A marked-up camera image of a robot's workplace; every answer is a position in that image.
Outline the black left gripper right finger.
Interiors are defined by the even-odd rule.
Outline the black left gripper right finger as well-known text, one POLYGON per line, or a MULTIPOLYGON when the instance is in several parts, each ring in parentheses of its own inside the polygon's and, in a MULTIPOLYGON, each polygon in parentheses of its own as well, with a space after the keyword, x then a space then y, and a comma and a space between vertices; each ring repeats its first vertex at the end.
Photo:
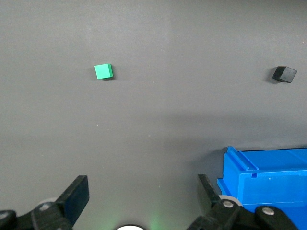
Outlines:
POLYGON ((280 209, 258 206, 246 210, 234 200, 220 198, 208 176, 198 175, 198 195, 203 216, 197 217, 189 230, 296 230, 297 226, 280 209))

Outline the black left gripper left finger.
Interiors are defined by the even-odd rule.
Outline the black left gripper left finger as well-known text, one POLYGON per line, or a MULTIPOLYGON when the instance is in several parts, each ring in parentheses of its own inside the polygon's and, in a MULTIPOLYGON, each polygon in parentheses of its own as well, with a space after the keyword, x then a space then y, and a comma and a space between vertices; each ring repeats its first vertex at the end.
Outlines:
POLYGON ((0 212, 2 230, 71 230, 89 201, 86 175, 79 175, 55 200, 39 204, 17 216, 11 209, 0 212))

